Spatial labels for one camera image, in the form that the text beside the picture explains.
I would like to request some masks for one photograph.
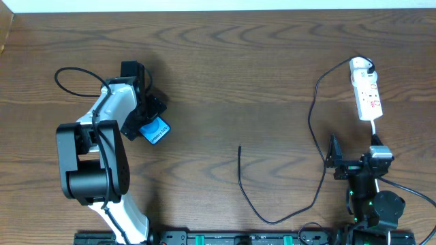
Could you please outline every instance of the black wire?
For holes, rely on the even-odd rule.
[[[113,217],[113,215],[109,212],[109,208],[104,208],[104,213],[109,217],[110,221],[112,221],[112,224],[114,224],[115,228],[121,233],[121,236],[124,239],[124,242],[127,245],[130,245],[130,241],[129,238],[127,237],[127,235],[125,234],[125,231],[123,231],[123,229],[120,227],[120,225],[117,223],[117,221],[115,220],[115,218]]]
[[[145,89],[145,94],[147,94],[150,91],[151,87],[153,86],[153,77],[152,77],[151,72],[149,70],[147,70],[146,68],[144,68],[144,69],[145,69],[145,71],[147,72],[147,74],[149,75],[149,78],[150,78],[150,83],[147,86],[147,88]]]
[[[64,86],[61,85],[61,83],[58,81],[57,76],[62,72],[62,71],[66,71],[66,70],[73,70],[73,71],[81,71],[81,72],[85,72],[86,74],[89,74],[91,76],[93,76],[94,78],[97,78],[100,82],[102,82],[102,84],[104,84],[104,86],[106,86],[106,88],[108,89],[108,91],[110,91],[109,86],[106,84],[106,82],[104,82],[104,80],[99,77],[97,74],[93,73],[92,71],[88,71],[85,70],[83,68],[79,68],[79,67],[64,67],[64,68],[60,68],[59,70],[56,71],[56,73],[54,74],[54,81],[56,82],[57,86],[59,86],[59,88],[62,88],[63,91],[75,95],[75,96],[80,96],[80,97],[100,97],[99,95],[83,95],[83,94],[79,94],[79,93],[75,93],[73,91],[70,91],[68,89],[66,89]]]
[[[395,183],[395,182],[392,182],[392,181],[387,180],[387,179],[385,179],[385,178],[382,178],[382,177],[380,177],[380,176],[377,176],[376,178],[379,179],[379,180],[381,180],[381,181],[383,181],[383,182],[385,182],[385,183],[387,183],[387,184],[390,184],[390,185],[395,186],[395,187],[397,187],[397,188],[400,188],[400,189],[402,189],[402,190],[404,190],[404,191],[408,191],[408,192],[410,192],[410,193],[412,193],[412,194],[414,194],[414,195],[417,195],[417,196],[419,196],[419,197],[425,199],[425,200],[428,201],[429,203],[431,203],[431,204],[436,208],[436,202],[433,201],[430,197],[427,197],[426,195],[424,195],[424,194],[422,194],[422,193],[419,193],[419,192],[417,192],[417,191],[415,191],[415,190],[412,190],[412,189],[410,189],[410,188],[407,188],[407,187],[405,187],[405,186],[402,186],[402,185],[400,185],[400,184],[397,184],[397,183]],[[435,235],[435,233],[436,233],[436,226],[433,228],[433,230],[430,232],[430,234],[429,234],[429,235],[424,239],[424,241],[422,241],[422,242],[420,243],[420,245],[424,245],[424,244],[426,244],[428,241],[430,241],[430,239]]]
[[[250,205],[251,209],[253,210],[253,212],[260,218],[261,221],[264,221],[265,223],[267,223],[269,225],[276,225],[276,224],[282,223],[283,221],[286,221],[287,219],[289,219],[293,216],[296,216],[297,214],[301,214],[302,212],[312,208],[313,204],[315,204],[316,199],[318,198],[318,194],[320,193],[321,185],[322,185],[322,182],[324,181],[324,176],[326,175],[326,168],[324,168],[324,171],[323,171],[322,177],[321,177],[321,181],[320,181],[320,185],[318,186],[318,189],[316,190],[316,194],[315,194],[315,197],[313,198],[311,205],[309,205],[306,208],[303,208],[299,211],[293,212],[293,213],[289,214],[288,216],[281,218],[277,221],[268,221],[264,217],[262,217],[259,214],[259,212],[254,208],[253,204],[251,204],[250,199],[248,198],[247,194],[244,191],[243,184],[240,181],[240,151],[241,151],[241,148],[242,148],[242,146],[239,146],[239,148],[238,148],[238,183],[239,183],[239,188],[240,188],[240,191],[243,193],[245,199],[247,200],[248,204]]]
[[[56,71],[56,73],[54,74],[54,80],[57,84],[57,86],[59,86],[59,88],[62,88],[65,92],[70,93],[72,95],[75,96],[80,96],[80,97],[99,97],[99,95],[82,95],[82,94],[78,94],[75,93],[73,91],[70,91],[66,88],[64,88],[61,83],[58,81],[57,76],[62,72],[62,71],[66,71],[66,70],[73,70],[73,71],[81,71],[81,72],[85,72],[86,74],[89,74],[91,76],[93,76],[94,78],[97,78],[107,89],[107,93],[106,96],[102,99],[102,101],[97,105],[97,107],[93,110],[93,118],[92,118],[92,125],[93,125],[93,131],[95,133],[95,139],[97,140],[97,144],[98,147],[100,149],[100,151],[102,152],[102,158],[103,158],[103,164],[104,164],[104,169],[106,172],[106,197],[104,198],[104,202],[103,202],[103,206],[102,209],[104,209],[106,207],[106,205],[108,205],[109,202],[109,194],[110,194],[110,187],[111,187],[111,177],[110,177],[110,171],[109,171],[109,166],[108,166],[108,157],[106,156],[106,151],[104,150],[103,147],[103,143],[102,143],[102,139],[100,138],[100,130],[97,128],[97,124],[96,124],[96,119],[98,117],[98,113],[101,110],[102,106],[104,105],[104,102],[109,98],[109,96],[111,95],[112,90],[110,89],[109,85],[101,78],[99,77],[97,74],[93,73],[92,71],[88,71],[86,69],[83,68],[79,68],[79,67],[64,67],[64,68],[60,68]]]
[[[311,107],[310,107],[310,109],[309,109],[309,115],[307,116],[307,124],[308,124],[308,126],[309,126],[309,130],[310,130],[310,132],[311,132],[311,134],[312,134],[313,142],[315,142],[315,146],[316,146],[316,148],[317,148],[317,150],[318,150],[318,152],[319,152],[319,154],[320,154],[320,156],[321,156],[321,159],[322,159],[323,164],[324,164],[324,162],[325,162],[326,160],[325,160],[325,158],[324,158],[324,155],[322,154],[322,151],[321,151],[320,145],[318,144],[318,141],[316,140],[315,134],[314,134],[314,132],[313,132],[313,130],[312,130],[312,126],[311,126],[312,110],[313,110],[313,106],[315,105],[315,102],[316,102],[316,95],[317,95],[317,92],[318,92],[318,86],[320,85],[320,82],[321,82],[322,78],[324,78],[325,76],[327,76],[330,72],[332,72],[332,71],[335,70],[336,68],[340,67],[340,66],[343,65],[344,63],[346,63],[346,62],[348,62],[348,61],[350,61],[350,60],[352,60],[353,58],[356,58],[356,57],[364,58],[364,59],[366,59],[367,61],[369,61],[369,62],[371,63],[371,67],[368,69],[368,73],[371,74],[371,73],[374,72],[374,70],[375,70],[375,65],[374,65],[374,63],[373,63],[370,59],[368,59],[367,57],[361,56],[361,55],[356,55],[356,56],[353,56],[353,57],[351,57],[351,58],[348,58],[348,59],[342,61],[341,63],[339,63],[338,65],[336,65],[336,66],[333,67],[332,69],[328,70],[328,71],[327,71],[326,73],[324,73],[324,74],[323,74],[323,75],[318,79],[318,81],[316,82],[315,92],[314,92],[314,94],[313,94],[313,101],[312,101]],[[241,183],[241,181],[240,181],[240,151],[241,151],[241,146],[239,146],[239,148],[238,148],[238,183],[239,183],[239,188],[240,188],[240,191],[243,193],[245,199],[247,200],[248,204],[250,205],[251,209],[253,210],[253,212],[254,212],[254,213],[255,213],[255,214],[260,218],[261,221],[263,221],[263,222],[265,222],[265,223],[267,223],[267,224],[269,224],[269,225],[276,225],[276,224],[278,224],[278,223],[282,223],[283,221],[286,221],[287,219],[289,219],[289,218],[291,218],[291,217],[293,217],[293,216],[296,216],[297,214],[301,214],[302,212],[307,211],[307,210],[309,210],[310,208],[313,207],[313,205],[314,205],[315,202],[316,202],[316,199],[318,198],[318,194],[320,193],[321,186],[322,186],[322,183],[323,183],[323,181],[324,181],[324,177],[326,176],[326,167],[324,167],[324,170],[323,170],[323,172],[322,172],[322,177],[321,177],[321,180],[320,180],[320,184],[318,185],[318,188],[317,188],[317,190],[316,190],[315,197],[313,198],[313,201],[312,201],[311,205],[309,205],[309,206],[307,206],[306,208],[303,208],[303,209],[301,209],[301,210],[299,210],[299,211],[293,212],[292,214],[289,214],[288,216],[286,216],[286,217],[284,217],[284,218],[281,218],[281,219],[279,219],[279,220],[277,220],[277,221],[268,221],[268,220],[266,220],[265,218],[263,218],[263,217],[259,214],[259,212],[254,208],[253,204],[251,204],[250,199],[248,198],[247,194],[246,194],[245,191],[244,191],[243,185],[242,185],[242,183]]]
[[[321,230],[327,235],[327,240],[328,241],[330,241],[330,234],[327,232],[327,230],[325,230],[325,228],[323,228],[320,224],[318,224],[317,222],[308,222],[308,223],[305,223],[301,228],[300,228],[300,230],[298,230],[298,233],[297,233],[297,238],[302,242],[302,243],[304,243],[304,244],[306,244],[306,245],[308,245],[304,240],[302,240],[301,239],[301,237],[300,237],[300,234],[301,234],[301,231],[307,226],[307,225],[317,225],[317,226],[319,226],[320,228],[321,228]]]
[[[97,140],[97,145],[99,147],[99,150],[101,151],[102,154],[102,159],[103,159],[103,164],[104,164],[104,170],[106,173],[106,196],[104,197],[104,202],[102,205],[102,209],[104,210],[105,214],[108,215],[110,221],[112,221],[112,223],[114,224],[114,226],[121,232],[121,235],[123,236],[123,239],[125,241],[126,244],[130,244],[129,243],[129,239],[127,238],[125,232],[121,229],[121,227],[119,226],[119,224],[116,222],[116,220],[114,219],[114,217],[112,216],[112,214],[109,212],[109,209],[106,207],[108,205],[109,202],[109,198],[110,198],[110,187],[112,186],[112,178],[110,177],[110,169],[109,169],[109,165],[108,165],[108,157],[106,156],[106,151],[104,150],[103,147],[103,143],[102,143],[102,139],[101,139],[101,134],[102,132],[98,129],[96,120],[97,117],[99,116],[99,111],[101,110],[102,106],[104,105],[105,101],[109,98],[109,96],[112,94],[112,90],[110,89],[109,85],[98,75],[96,75],[95,73],[82,69],[82,68],[78,68],[78,67],[64,67],[64,68],[60,68],[59,70],[56,71],[56,73],[54,74],[54,80],[56,82],[56,84],[59,86],[59,88],[62,88],[65,92],[70,93],[72,95],[75,96],[81,96],[81,97],[99,97],[99,95],[82,95],[82,94],[78,94],[75,92],[72,92],[66,88],[64,88],[61,83],[58,81],[57,76],[59,75],[59,73],[61,73],[62,71],[65,70],[74,70],[74,71],[82,71],[85,72],[86,74],[90,74],[93,77],[97,78],[100,82],[102,82],[102,84],[108,89],[106,96],[102,99],[102,101],[100,101],[100,103],[97,105],[97,107],[93,110],[93,117],[92,117],[92,128],[95,134],[95,139]]]

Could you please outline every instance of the power strip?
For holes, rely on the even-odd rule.
[[[371,66],[369,61],[360,57],[349,62],[359,118],[373,121],[382,116],[383,111],[377,87],[377,72],[368,74]]]

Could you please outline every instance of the wood grain surface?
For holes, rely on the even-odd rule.
[[[55,130],[95,99],[64,93],[60,67],[119,75],[138,60],[168,104],[171,133],[158,145],[123,138],[130,191],[158,227],[204,230],[299,229],[352,222],[345,181],[328,170],[314,207],[270,226],[241,195],[243,183],[267,219],[309,205],[322,161],[307,128],[316,80],[355,54],[373,59],[384,115],[381,140],[396,160],[387,179],[436,198],[436,10],[21,14],[0,57],[0,244],[71,244],[77,231],[106,231],[90,209],[66,199],[59,183]],[[64,86],[99,94],[91,76],[65,72]],[[371,127],[358,120],[349,68],[320,85],[313,128],[325,154],[336,133],[345,156],[367,151]],[[417,242],[436,223],[423,199],[381,184],[407,202],[399,227]]]

